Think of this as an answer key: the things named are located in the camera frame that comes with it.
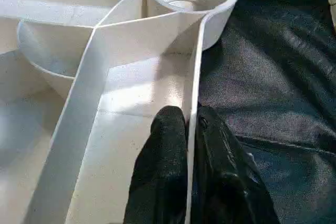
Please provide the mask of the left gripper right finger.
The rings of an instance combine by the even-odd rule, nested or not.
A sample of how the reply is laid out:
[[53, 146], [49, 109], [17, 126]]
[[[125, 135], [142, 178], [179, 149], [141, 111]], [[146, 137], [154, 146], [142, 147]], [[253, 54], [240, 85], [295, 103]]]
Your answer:
[[248, 154], [210, 106], [199, 106], [193, 223], [278, 223], [274, 203]]

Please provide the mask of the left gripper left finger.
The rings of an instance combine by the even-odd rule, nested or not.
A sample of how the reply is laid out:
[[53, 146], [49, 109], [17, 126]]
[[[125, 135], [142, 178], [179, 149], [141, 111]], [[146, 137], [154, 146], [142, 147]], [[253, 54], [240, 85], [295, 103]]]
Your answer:
[[187, 198], [185, 119], [177, 106], [154, 117], [136, 158], [128, 196], [129, 223], [184, 223]]

